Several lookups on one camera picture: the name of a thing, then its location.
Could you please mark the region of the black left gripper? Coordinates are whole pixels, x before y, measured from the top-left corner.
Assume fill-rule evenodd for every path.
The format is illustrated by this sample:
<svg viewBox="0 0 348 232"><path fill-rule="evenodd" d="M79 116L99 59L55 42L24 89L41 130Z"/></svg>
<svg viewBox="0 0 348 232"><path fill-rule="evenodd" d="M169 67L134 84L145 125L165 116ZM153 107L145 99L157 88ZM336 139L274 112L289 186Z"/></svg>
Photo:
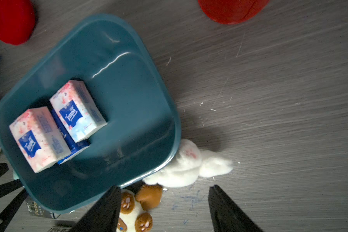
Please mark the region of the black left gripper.
<svg viewBox="0 0 348 232"><path fill-rule="evenodd" d="M0 213L0 232L6 230L20 206L28 197L28 193L19 179L0 185L0 199L19 188L22 188L21 192Z"/></svg>

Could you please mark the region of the blue white tissue pack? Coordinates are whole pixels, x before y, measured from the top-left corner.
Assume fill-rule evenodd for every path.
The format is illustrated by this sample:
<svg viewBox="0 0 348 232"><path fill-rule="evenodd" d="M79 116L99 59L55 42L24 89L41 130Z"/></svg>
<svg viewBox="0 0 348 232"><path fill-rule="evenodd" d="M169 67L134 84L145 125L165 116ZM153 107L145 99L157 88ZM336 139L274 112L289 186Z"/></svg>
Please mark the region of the blue white tissue pack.
<svg viewBox="0 0 348 232"><path fill-rule="evenodd" d="M76 143L73 138L70 136L70 134L68 133L68 131L66 130L66 128L64 127L63 123L61 122L61 120L59 119L56 111L54 109L51 109L50 111L57 127L58 130L60 131L60 133L63 136L63 139L65 140L67 146L69 147L71 154L66 156L65 158L61 159L58 161L58 164L61 165L71 159L73 159L75 156L77 156L78 154L80 154L82 151L84 151L85 149L90 147L90 144L87 140L83 140L80 141L78 143Z"/></svg>

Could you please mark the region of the pink Tempo tissue pack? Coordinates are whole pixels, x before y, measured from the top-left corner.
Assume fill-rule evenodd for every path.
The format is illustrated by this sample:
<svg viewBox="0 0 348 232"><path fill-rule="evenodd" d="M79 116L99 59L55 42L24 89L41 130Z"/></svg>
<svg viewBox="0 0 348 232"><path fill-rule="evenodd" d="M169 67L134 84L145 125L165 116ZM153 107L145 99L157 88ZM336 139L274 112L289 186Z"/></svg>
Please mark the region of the pink Tempo tissue pack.
<svg viewBox="0 0 348 232"><path fill-rule="evenodd" d="M71 154L46 106L27 109L10 124L9 129L35 173L53 166Z"/></svg>
<svg viewBox="0 0 348 232"><path fill-rule="evenodd" d="M107 125L83 81L68 81L50 98L50 103L76 143Z"/></svg>

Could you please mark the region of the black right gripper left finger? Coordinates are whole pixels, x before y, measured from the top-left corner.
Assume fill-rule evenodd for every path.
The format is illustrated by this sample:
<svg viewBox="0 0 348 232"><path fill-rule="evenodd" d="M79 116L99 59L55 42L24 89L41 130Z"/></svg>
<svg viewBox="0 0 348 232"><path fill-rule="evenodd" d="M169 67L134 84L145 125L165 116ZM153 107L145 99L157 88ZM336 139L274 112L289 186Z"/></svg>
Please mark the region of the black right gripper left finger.
<svg viewBox="0 0 348 232"><path fill-rule="evenodd" d="M115 232L121 208L121 189L112 186L73 226L71 232Z"/></svg>

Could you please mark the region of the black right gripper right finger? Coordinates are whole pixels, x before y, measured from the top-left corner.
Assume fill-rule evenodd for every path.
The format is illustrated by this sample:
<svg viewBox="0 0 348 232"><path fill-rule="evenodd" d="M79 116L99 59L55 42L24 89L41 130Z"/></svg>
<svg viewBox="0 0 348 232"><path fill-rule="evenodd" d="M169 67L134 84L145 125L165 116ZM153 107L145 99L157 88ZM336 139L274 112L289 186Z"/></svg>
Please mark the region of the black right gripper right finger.
<svg viewBox="0 0 348 232"><path fill-rule="evenodd" d="M215 232L263 231L218 185L209 188L208 204Z"/></svg>

